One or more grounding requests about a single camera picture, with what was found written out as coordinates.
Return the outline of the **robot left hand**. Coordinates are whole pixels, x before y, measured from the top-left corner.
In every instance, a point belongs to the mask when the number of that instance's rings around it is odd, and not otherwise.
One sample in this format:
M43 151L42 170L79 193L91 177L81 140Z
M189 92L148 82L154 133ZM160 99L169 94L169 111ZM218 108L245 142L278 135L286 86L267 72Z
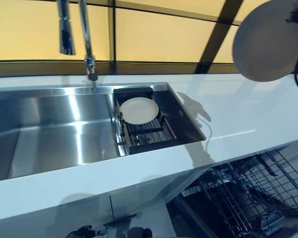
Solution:
M100 226L95 230L92 228L92 225L86 225L80 227L76 231L70 232L66 237L67 238L95 238L102 237L107 234L107 229L105 226Z

